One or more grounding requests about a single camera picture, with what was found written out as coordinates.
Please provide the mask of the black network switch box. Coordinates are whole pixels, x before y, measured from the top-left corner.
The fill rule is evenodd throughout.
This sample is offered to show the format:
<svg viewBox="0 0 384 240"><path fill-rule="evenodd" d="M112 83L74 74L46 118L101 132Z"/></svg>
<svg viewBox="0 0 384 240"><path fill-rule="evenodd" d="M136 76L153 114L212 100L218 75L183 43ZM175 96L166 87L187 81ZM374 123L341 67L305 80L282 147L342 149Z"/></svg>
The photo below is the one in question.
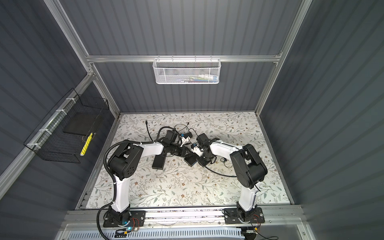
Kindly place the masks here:
<svg viewBox="0 0 384 240"><path fill-rule="evenodd" d="M187 154L184 157L185 162L188 164L188 166L192 167L198 162L199 156L196 153Z"/></svg>

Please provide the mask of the black power adapter with cable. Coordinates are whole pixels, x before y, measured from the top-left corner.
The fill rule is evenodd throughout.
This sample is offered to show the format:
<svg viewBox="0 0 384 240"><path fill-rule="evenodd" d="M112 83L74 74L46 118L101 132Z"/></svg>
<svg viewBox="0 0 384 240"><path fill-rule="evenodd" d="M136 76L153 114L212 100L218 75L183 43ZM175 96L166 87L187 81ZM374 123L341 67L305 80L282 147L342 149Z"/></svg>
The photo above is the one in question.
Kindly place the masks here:
<svg viewBox="0 0 384 240"><path fill-rule="evenodd" d="M231 169L233 165L230 165L230 161L226 158L220 158L220 162L224 164L227 169Z"/></svg>

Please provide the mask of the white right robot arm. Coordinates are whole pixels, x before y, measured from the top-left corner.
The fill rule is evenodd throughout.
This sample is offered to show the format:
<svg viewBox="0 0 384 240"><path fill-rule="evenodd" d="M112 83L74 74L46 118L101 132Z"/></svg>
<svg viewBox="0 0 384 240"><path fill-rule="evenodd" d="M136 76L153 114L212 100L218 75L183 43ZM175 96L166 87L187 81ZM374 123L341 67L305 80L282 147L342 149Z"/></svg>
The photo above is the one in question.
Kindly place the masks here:
<svg viewBox="0 0 384 240"><path fill-rule="evenodd" d="M201 151L197 155L197 161L202 167L206 168L218 157L232 162L236 178L242 185L241 196L237 201L237 216L243 223L250 222L257 216L256 195L260 191L259 185L268 174L268 169L254 146L234 146L201 134L197 137L197 148Z"/></svg>

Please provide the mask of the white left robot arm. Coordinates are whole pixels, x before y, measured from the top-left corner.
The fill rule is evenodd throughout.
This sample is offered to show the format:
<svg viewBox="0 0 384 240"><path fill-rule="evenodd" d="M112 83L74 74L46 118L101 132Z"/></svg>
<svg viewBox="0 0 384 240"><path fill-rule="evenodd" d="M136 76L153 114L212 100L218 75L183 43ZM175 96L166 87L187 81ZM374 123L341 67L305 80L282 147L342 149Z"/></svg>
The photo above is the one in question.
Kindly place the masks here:
<svg viewBox="0 0 384 240"><path fill-rule="evenodd" d="M190 131L180 133L170 126L161 127L156 138L148 142L123 140L110 146L103 157L103 166L113 181L113 198L110 203L100 207L97 212L97 229L101 237L108 240L102 227L120 227L123 232L130 233L144 222L131 213L129 185L136 172L140 159L155 156L154 163L164 163L168 154L185 157L186 142L190 142L193 134Z"/></svg>

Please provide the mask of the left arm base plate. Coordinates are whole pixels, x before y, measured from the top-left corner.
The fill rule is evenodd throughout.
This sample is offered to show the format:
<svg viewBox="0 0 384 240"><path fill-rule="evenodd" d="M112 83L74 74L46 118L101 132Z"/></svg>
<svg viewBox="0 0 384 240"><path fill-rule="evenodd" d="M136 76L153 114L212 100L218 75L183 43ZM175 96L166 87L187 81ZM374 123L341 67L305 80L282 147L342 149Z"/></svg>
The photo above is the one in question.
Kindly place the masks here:
<svg viewBox="0 0 384 240"><path fill-rule="evenodd" d="M108 210L104 215L104 228L142 227L146 219L146 211L125 211L118 213Z"/></svg>

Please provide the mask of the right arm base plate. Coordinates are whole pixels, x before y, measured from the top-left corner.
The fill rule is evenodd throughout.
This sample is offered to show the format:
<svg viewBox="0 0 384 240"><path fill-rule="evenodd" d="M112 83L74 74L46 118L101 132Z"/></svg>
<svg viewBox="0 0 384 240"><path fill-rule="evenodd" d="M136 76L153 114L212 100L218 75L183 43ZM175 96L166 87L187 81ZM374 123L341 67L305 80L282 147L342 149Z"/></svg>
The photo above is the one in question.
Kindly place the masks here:
<svg viewBox="0 0 384 240"><path fill-rule="evenodd" d="M222 209L225 223L231 224L256 224L265 223L265 217L261 208L257 207L245 212L242 208L225 208Z"/></svg>

